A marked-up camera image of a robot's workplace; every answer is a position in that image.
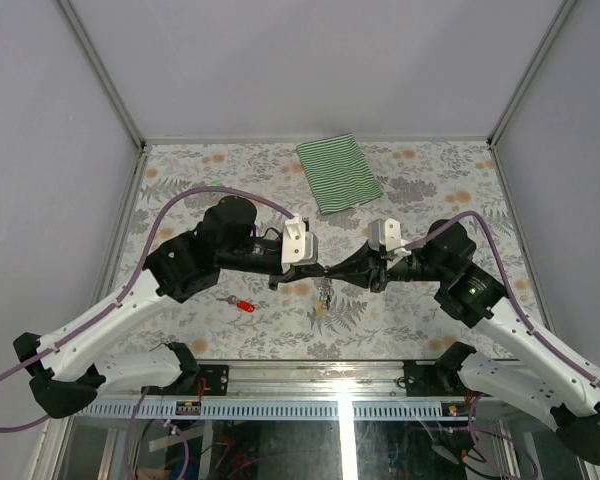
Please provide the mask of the large metal keyring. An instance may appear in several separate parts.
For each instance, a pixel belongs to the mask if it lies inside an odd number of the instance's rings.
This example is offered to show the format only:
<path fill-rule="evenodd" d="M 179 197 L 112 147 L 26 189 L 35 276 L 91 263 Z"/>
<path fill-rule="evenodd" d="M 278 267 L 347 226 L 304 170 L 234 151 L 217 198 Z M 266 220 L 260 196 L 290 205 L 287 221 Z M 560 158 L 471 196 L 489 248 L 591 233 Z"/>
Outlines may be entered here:
<path fill-rule="evenodd" d="M 333 297 L 333 286 L 330 278 L 325 277 L 321 279 L 318 289 L 318 300 L 320 296 L 324 296 L 325 298 L 325 304 L 322 311 L 323 314 L 325 311 L 330 309 Z"/>

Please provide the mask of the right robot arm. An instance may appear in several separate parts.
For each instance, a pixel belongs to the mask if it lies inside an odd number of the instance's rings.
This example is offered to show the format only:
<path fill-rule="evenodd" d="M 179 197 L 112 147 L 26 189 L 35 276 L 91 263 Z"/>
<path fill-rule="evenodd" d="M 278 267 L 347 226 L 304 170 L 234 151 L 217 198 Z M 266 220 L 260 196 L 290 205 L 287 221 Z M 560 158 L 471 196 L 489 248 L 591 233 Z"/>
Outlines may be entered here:
<path fill-rule="evenodd" d="M 457 342 L 438 360 L 436 382 L 447 394 L 467 388 L 500 399 L 541 421 L 581 460 L 600 465 L 600 367 L 528 315 L 505 274 L 473 261 L 476 244 L 460 219 L 439 220 L 413 242 L 393 219 L 369 226 L 367 242 L 328 278 L 380 293 L 391 282 L 434 282 L 440 309 L 492 339 L 527 368 L 498 367 Z"/>

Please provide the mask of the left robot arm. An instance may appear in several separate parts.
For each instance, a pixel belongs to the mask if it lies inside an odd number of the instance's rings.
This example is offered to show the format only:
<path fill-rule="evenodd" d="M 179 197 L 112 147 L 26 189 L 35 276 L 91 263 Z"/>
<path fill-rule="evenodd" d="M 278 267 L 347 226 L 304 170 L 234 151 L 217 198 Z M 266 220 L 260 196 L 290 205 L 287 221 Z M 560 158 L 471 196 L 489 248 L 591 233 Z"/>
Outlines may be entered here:
<path fill-rule="evenodd" d="M 20 335 L 13 343 L 26 362 L 37 404 L 54 419 L 71 416 L 102 394 L 149 388 L 188 394 L 199 387 L 200 367 L 189 347 L 166 342 L 149 352 L 116 356 L 110 349 L 162 311 L 218 283 L 224 270 L 294 281 L 321 273 L 318 240 L 293 215 L 273 237 L 257 235 L 256 206 L 226 196 L 191 231 L 161 244 L 117 291 L 43 336 Z"/>

